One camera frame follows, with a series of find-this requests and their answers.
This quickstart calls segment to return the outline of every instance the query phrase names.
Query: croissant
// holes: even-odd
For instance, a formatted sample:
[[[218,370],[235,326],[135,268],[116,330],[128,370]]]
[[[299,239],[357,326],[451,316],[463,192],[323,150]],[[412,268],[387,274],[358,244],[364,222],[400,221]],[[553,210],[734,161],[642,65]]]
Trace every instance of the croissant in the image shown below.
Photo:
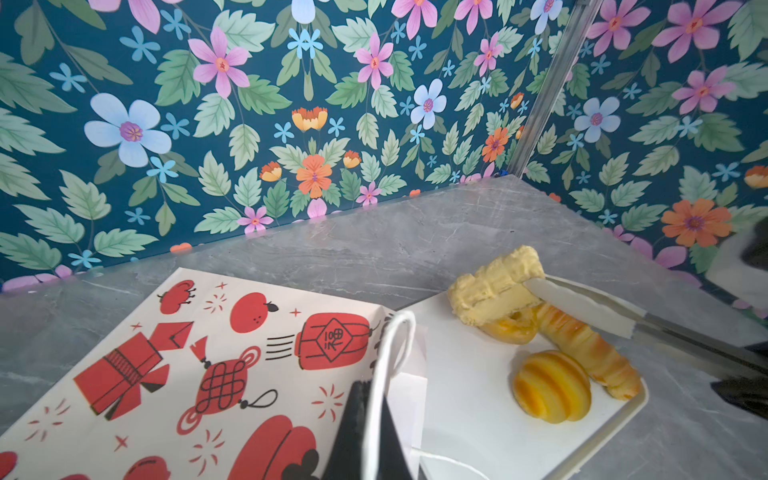
[[[536,306],[539,331],[572,356],[612,397],[629,400],[642,389],[640,374],[629,360],[589,326],[549,303]]]

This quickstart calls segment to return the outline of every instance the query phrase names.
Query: black object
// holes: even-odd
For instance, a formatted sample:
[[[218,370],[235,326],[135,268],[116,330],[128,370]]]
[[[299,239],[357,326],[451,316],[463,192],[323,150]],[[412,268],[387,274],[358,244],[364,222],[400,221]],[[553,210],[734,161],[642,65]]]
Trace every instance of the black object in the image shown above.
[[[333,443],[331,457],[323,473],[323,480],[359,480],[362,462],[362,436],[366,426],[366,407],[371,382],[355,382],[344,407]],[[395,424],[389,413],[386,398],[382,404],[381,442],[379,446],[379,480],[412,480],[406,460],[402,456]]]

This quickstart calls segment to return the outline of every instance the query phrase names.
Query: orange flower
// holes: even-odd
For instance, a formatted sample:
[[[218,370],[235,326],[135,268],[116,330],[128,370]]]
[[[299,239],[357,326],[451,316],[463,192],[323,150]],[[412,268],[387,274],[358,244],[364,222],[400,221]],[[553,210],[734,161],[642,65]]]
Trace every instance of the orange flower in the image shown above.
[[[662,229],[669,238],[677,237],[677,243],[692,247],[698,243],[701,247],[711,247],[718,237],[727,237],[730,233],[730,212],[725,207],[712,210],[712,200],[700,198],[691,206],[688,200],[677,202],[674,211],[667,210],[661,221],[668,223]]]
[[[744,181],[752,188],[768,187],[768,167],[752,167],[746,171]]]
[[[348,151],[344,154],[344,166],[354,168],[360,165],[360,154],[355,151]]]
[[[514,97],[512,97],[512,103],[510,103],[510,104],[509,104],[509,107],[510,107],[512,110],[514,110],[514,109],[516,109],[517,107],[519,107],[519,106],[520,106],[520,103],[522,103],[522,102],[523,102],[523,93],[522,93],[522,92],[520,92],[520,93],[518,93],[517,95],[515,95]]]
[[[261,167],[261,180],[277,182],[283,176],[283,168],[277,162],[269,162]]]
[[[331,186],[331,167],[325,165],[326,159],[319,155],[310,155],[304,159],[304,168],[296,172],[296,179],[300,181],[299,190],[302,194],[309,194],[311,198],[320,198],[323,190]]]
[[[497,128],[493,135],[489,135],[482,148],[482,160],[490,163],[496,160],[496,157],[504,153],[504,146],[509,141],[506,128]]]
[[[319,130],[323,128],[328,120],[328,109],[315,107],[314,110],[307,110],[306,108],[300,108],[291,112],[291,118],[301,131],[307,131],[310,128]]]

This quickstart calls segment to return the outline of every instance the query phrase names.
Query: white tray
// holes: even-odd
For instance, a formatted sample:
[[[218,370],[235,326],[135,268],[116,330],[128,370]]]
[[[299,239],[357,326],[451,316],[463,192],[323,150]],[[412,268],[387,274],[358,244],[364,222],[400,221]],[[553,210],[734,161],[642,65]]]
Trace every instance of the white tray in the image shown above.
[[[578,422],[551,425],[526,415],[509,387],[530,353],[557,349],[542,335],[510,345],[456,318],[445,293],[410,306],[426,326],[427,388],[422,449],[469,464],[491,480],[565,480],[648,403],[648,389],[628,402],[595,382],[592,408]],[[429,480],[478,480],[469,470],[423,458]]]

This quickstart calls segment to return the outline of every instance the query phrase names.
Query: floral wallpaper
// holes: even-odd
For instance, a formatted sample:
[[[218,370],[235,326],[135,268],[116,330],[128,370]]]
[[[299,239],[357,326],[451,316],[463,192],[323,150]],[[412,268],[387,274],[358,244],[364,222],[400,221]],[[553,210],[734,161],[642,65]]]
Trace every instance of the floral wallpaper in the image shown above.
[[[527,3],[3,0],[3,290],[499,174],[569,17]]]
[[[765,325],[703,275],[768,216],[768,2],[604,0],[529,182]]]

